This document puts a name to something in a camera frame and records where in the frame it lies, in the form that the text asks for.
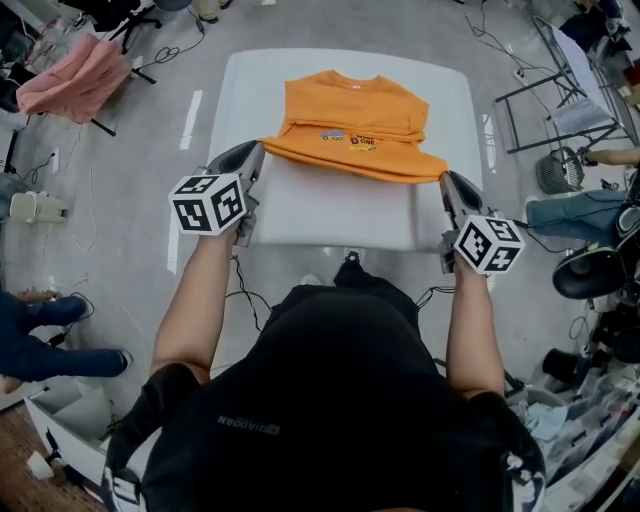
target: metal rack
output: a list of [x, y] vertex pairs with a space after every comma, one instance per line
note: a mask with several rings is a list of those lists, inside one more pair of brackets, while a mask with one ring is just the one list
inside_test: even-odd
[[[631, 118], [631, 112], [629, 111], [629, 107], [625, 99], [622, 97], [620, 92], [609, 83], [609, 80], [607, 79], [605, 73], [603, 72], [601, 67], [598, 65], [598, 63], [595, 62], [593, 59], [589, 59], [591, 70], [593, 71], [593, 74], [596, 78], [598, 86], [603, 93], [603, 96], [605, 98], [609, 111], [611, 113], [611, 121], [601, 124], [599, 126], [594, 126], [585, 130], [581, 130], [576, 133], [564, 134], [564, 135], [560, 134], [560, 132], [558, 131], [554, 123], [554, 129], [556, 132], [555, 137], [549, 137], [547, 139], [544, 139], [538, 142], [528, 143], [528, 144], [522, 144], [520, 142], [518, 129], [513, 116], [512, 105], [509, 102], [510, 98], [513, 98], [518, 94], [535, 89], [540, 85], [550, 83], [550, 82], [553, 82], [557, 86], [558, 93], [560, 95], [560, 103], [556, 108], [560, 108], [567, 104], [572, 104], [578, 99], [587, 97], [587, 95], [582, 91], [582, 89], [577, 84], [577, 81], [573, 76], [573, 73], [571, 71], [569, 64], [567, 63], [564, 55], [560, 51], [553, 37], [553, 33], [552, 33], [553, 26], [547, 23], [545, 20], [543, 20], [539, 16], [533, 16], [533, 24], [536, 27], [536, 30], [538, 31], [538, 33], [540, 34], [540, 37], [542, 38], [542, 41], [545, 47], [549, 51], [549, 54], [551, 55], [551, 58], [553, 59], [558, 69], [558, 72], [551, 76], [543, 78], [542, 80], [539, 80], [535, 83], [532, 83], [525, 87], [521, 87], [520, 89], [517, 89], [513, 92], [500, 96], [499, 98], [496, 98], [495, 100], [496, 103], [500, 103], [504, 101], [507, 107], [507, 115], [509, 118], [509, 122], [511, 124], [511, 129], [513, 131], [515, 147], [507, 150], [507, 153], [509, 154], [517, 153], [519, 151], [524, 151], [527, 149], [532, 149], [532, 148], [536, 148], [539, 146], [544, 146], [546, 144], [552, 144], [552, 143], [558, 143], [558, 145], [560, 146], [559, 143], [563, 140], [572, 139], [575, 137], [585, 137], [588, 140], [588, 143], [583, 146], [580, 152], [572, 156], [567, 156], [561, 162], [561, 164], [564, 165], [569, 160], [573, 158], [578, 158], [582, 153], [586, 152], [594, 144], [605, 139], [630, 139], [635, 146], [640, 146], [640, 141], [638, 140], [638, 134], [636, 132], [633, 119]], [[550, 121], [551, 116], [548, 116], [546, 120]]]

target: white stool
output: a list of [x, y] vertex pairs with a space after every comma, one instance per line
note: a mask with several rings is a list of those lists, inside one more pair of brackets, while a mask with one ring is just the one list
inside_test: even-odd
[[66, 205], [53, 197], [27, 192], [14, 194], [9, 216], [33, 224], [34, 222], [62, 223], [66, 220]]

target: white cabinet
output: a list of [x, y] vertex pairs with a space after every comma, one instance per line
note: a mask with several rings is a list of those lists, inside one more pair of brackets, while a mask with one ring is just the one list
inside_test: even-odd
[[102, 387], [90, 388], [76, 379], [25, 398], [31, 421], [51, 454], [47, 433], [60, 458], [81, 475], [100, 485], [106, 458], [111, 411]]

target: white device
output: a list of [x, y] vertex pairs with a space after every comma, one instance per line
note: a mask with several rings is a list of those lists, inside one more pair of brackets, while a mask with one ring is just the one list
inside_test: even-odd
[[479, 274], [506, 274], [525, 243], [513, 221], [469, 215], [454, 248]]

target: blue jeans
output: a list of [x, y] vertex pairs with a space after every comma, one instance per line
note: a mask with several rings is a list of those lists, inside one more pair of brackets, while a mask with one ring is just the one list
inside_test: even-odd
[[25, 382], [58, 375], [115, 377], [124, 361], [118, 350], [63, 350], [29, 335], [41, 325], [65, 326], [82, 317], [84, 300], [71, 296], [27, 306], [0, 292], [0, 373]]
[[590, 190], [572, 197], [527, 203], [527, 222], [539, 235], [616, 245], [616, 221], [625, 193]]

